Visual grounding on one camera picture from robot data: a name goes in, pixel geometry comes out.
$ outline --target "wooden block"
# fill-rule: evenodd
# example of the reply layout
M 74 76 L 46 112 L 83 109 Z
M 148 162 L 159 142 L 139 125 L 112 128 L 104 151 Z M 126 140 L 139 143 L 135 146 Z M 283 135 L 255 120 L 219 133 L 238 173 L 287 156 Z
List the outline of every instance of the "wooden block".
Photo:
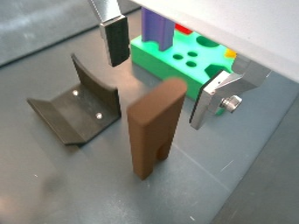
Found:
M 169 157 L 187 85 L 171 78 L 127 109 L 134 171 L 146 179 L 155 160 Z

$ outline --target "green shape sorter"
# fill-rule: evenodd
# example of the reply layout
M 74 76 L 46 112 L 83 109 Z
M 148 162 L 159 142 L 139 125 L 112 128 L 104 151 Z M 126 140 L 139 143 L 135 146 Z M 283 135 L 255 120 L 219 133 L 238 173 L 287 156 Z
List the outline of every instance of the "green shape sorter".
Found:
M 163 52 L 156 42 L 143 42 L 139 36 L 131 41 L 131 51 L 132 61 L 161 79 L 185 79 L 194 100 L 202 85 L 221 70 L 231 73 L 234 59 L 225 57 L 227 47 L 197 32 L 186 35 L 175 30 L 173 47 Z

